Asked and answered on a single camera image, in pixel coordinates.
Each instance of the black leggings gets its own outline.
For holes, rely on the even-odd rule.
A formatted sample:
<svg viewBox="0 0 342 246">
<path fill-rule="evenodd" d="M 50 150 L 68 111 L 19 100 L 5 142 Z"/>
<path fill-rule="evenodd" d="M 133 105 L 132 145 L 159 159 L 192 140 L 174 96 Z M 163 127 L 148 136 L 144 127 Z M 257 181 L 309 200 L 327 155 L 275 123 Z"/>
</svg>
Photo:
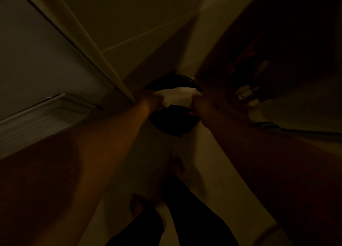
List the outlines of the black leggings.
<svg viewBox="0 0 342 246">
<path fill-rule="evenodd" d="M 171 213 L 179 244 L 185 245 L 238 245 L 229 227 L 203 204 L 176 177 L 164 185 L 163 200 Z M 160 215 L 152 205 L 143 211 L 106 246 L 159 245 L 164 232 Z"/>
</svg>

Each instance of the bare foot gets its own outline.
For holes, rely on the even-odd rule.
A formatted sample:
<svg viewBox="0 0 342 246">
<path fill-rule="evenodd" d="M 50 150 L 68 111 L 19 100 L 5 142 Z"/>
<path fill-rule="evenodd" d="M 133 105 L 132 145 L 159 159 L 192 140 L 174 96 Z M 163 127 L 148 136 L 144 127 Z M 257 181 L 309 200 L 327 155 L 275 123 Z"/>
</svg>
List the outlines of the bare foot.
<svg viewBox="0 0 342 246">
<path fill-rule="evenodd" d="M 179 156 L 170 156 L 168 169 L 171 175 L 174 175 L 183 181 L 185 168 L 182 159 Z"/>
<path fill-rule="evenodd" d="M 147 201 L 137 194 L 132 195 L 132 199 L 129 202 L 129 209 L 131 211 L 132 217 L 137 217 L 144 209 Z"/>
</svg>

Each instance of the black plastic bag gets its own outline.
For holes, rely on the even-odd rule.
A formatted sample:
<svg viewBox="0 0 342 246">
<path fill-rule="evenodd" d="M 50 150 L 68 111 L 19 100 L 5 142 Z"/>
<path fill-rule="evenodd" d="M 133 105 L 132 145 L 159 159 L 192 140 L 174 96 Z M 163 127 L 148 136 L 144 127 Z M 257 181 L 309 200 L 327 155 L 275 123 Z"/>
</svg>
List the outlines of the black plastic bag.
<svg viewBox="0 0 342 246">
<path fill-rule="evenodd" d="M 177 74 L 163 76 L 148 84 L 146 89 L 163 90 L 178 87 L 196 88 L 201 92 L 193 79 Z M 184 106 L 170 105 L 168 108 L 163 107 L 163 110 L 153 113 L 150 116 L 150 121 L 160 131 L 181 137 L 183 134 L 191 131 L 200 121 L 200 117 L 189 115 L 189 109 Z"/>
</svg>

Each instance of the white paper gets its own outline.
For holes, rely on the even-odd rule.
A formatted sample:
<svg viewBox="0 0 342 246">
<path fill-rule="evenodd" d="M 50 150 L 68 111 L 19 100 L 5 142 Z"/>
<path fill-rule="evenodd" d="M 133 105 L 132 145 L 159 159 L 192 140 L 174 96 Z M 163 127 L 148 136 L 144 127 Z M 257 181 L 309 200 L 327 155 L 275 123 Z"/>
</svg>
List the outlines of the white paper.
<svg viewBox="0 0 342 246">
<path fill-rule="evenodd" d="M 170 105 L 189 107 L 192 102 L 192 96 L 201 96 L 202 93 L 195 88 L 179 87 L 173 89 L 163 89 L 156 91 L 155 95 L 162 95 L 164 97 L 163 106 L 166 108 Z"/>
</svg>

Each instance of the hand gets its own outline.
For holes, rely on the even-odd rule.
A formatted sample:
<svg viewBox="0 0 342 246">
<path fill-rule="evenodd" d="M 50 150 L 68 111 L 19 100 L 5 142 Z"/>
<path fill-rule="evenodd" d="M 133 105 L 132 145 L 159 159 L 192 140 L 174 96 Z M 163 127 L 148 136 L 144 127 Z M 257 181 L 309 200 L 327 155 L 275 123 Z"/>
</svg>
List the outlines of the hand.
<svg viewBox="0 0 342 246">
<path fill-rule="evenodd" d="M 205 127 L 208 127 L 208 117 L 217 111 L 216 105 L 212 99 L 206 96 L 193 96 L 193 102 L 189 107 L 189 114 L 193 116 L 200 116 L 201 121 Z"/>
<path fill-rule="evenodd" d="M 142 106 L 146 112 L 148 112 L 148 116 L 153 114 L 155 111 L 162 110 L 163 105 L 161 104 L 164 100 L 163 96 L 154 95 L 154 90 L 142 89 L 134 94 L 135 104 L 137 106 Z"/>
</svg>

